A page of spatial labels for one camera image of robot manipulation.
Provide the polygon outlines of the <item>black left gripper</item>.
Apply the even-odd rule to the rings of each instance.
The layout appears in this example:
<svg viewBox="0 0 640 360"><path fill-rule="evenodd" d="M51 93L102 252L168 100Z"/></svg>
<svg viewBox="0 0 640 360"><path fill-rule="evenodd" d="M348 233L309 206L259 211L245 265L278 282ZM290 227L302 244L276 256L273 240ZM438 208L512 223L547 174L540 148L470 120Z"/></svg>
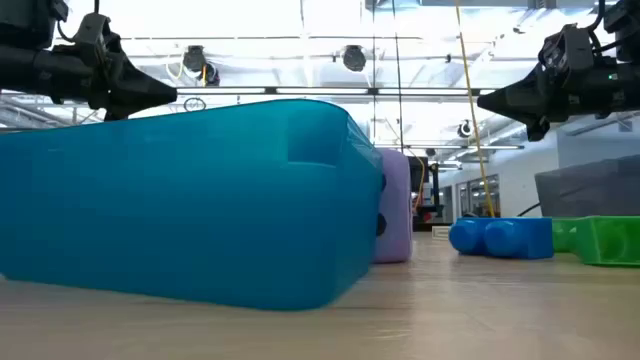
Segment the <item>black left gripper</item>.
<svg viewBox="0 0 640 360"><path fill-rule="evenodd" d="M177 99L175 87L142 72L126 55L107 51L97 65L87 65L73 46L55 46L53 54L62 66L53 75L53 103L84 102L92 109L104 108L105 121L127 119L131 111L166 105ZM113 103L115 79L115 105Z"/></svg>

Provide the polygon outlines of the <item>purple foam die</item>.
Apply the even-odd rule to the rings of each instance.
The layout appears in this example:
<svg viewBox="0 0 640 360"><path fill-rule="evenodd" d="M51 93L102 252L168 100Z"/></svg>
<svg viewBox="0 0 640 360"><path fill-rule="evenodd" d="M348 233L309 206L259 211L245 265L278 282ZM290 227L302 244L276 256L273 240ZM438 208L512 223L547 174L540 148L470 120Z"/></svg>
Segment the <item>purple foam die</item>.
<svg viewBox="0 0 640 360"><path fill-rule="evenodd" d="M410 165L400 152L380 149L380 153L384 187L379 203L374 262L406 262L412 253Z"/></svg>

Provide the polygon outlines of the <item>green toy block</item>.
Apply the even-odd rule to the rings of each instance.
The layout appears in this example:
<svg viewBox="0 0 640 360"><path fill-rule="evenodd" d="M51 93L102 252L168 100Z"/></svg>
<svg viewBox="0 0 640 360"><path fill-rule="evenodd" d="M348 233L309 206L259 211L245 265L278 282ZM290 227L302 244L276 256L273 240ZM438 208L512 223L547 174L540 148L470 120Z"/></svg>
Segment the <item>green toy block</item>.
<svg viewBox="0 0 640 360"><path fill-rule="evenodd" d="M577 218L553 218L552 237L555 253L571 253L576 239Z"/></svg>
<svg viewBox="0 0 640 360"><path fill-rule="evenodd" d="M574 253L585 265L640 268L640 216L580 218Z"/></svg>

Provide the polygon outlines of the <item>teal plastic bin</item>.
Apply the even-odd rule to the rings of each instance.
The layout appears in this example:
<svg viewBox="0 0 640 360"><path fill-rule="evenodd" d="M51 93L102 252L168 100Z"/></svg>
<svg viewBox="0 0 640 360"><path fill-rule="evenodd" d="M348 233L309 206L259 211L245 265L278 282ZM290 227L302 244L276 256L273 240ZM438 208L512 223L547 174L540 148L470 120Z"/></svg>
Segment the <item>teal plastic bin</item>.
<svg viewBox="0 0 640 360"><path fill-rule="evenodd" d="M0 135L0 274L313 309L368 271L382 188L380 152L317 100Z"/></svg>

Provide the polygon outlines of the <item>dark grey translucent bin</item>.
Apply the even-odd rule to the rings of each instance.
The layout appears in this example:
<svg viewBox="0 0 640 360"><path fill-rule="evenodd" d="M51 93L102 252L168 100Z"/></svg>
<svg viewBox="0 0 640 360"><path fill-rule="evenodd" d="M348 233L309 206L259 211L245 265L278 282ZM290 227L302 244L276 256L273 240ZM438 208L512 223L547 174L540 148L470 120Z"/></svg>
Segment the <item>dark grey translucent bin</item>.
<svg viewBox="0 0 640 360"><path fill-rule="evenodd" d="M640 216L640 155L535 175L546 217Z"/></svg>

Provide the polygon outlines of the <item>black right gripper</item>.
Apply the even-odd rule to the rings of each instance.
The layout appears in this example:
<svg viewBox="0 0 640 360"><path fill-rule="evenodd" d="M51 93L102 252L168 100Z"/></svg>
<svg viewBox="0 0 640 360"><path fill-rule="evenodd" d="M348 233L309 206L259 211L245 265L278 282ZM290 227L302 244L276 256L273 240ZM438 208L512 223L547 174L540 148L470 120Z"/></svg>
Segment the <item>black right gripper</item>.
<svg viewBox="0 0 640 360"><path fill-rule="evenodd" d="M544 139L550 130L549 72L536 65L523 79L480 95L481 109L526 125L529 142ZM601 57L585 69L554 73L550 85L549 114L556 122L574 115L594 115L602 119L630 110L630 64L613 57Z"/></svg>

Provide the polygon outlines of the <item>blue toy block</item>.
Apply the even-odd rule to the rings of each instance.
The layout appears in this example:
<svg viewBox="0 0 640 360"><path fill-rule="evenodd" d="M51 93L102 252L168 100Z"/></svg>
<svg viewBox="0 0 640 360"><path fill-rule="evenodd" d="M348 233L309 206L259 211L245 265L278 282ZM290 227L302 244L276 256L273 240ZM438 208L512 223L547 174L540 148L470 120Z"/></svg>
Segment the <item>blue toy block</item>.
<svg viewBox="0 0 640 360"><path fill-rule="evenodd" d="M464 217L450 227L449 242L463 255L524 260L554 255L550 218Z"/></svg>

